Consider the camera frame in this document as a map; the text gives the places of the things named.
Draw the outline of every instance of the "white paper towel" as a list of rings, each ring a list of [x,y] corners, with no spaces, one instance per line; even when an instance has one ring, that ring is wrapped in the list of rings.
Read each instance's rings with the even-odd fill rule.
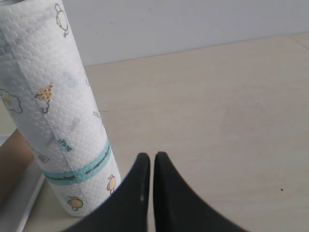
[[[88,215],[118,187],[61,0],[0,7],[0,96],[68,213]]]

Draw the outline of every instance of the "white tray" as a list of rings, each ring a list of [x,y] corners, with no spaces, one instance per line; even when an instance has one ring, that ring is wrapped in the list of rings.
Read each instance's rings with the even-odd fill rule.
[[[0,135],[0,145],[9,136],[9,134]],[[1,232],[23,231],[43,181],[44,175],[36,162],[33,162],[25,171],[8,200],[0,207]]]

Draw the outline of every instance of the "teal stripe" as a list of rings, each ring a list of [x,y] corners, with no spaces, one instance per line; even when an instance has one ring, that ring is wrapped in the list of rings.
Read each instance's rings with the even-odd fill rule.
[[[89,164],[82,168],[73,171],[51,173],[43,171],[46,179],[54,185],[72,185],[76,183],[82,183],[102,170],[111,157],[111,145],[109,140],[106,141],[106,145],[103,151]]]

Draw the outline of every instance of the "tabletop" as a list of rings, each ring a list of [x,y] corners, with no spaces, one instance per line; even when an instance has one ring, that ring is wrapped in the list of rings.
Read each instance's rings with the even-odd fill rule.
[[[139,152],[153,162],[166,151],[196,193],[243,228],[308,231],[308,48],[309,34],[298,34],[86,67],[122,177]],[[12,132],[3,105],[0,114],[0,132]],[[24,231],[78,220],[45,182]]]

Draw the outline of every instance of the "kitchen paper roll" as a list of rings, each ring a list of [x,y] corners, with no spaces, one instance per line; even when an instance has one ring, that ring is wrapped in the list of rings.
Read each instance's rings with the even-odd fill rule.
[[[0,96],[69,214],[115,191],[120,174],[61,0],[0,7]]]

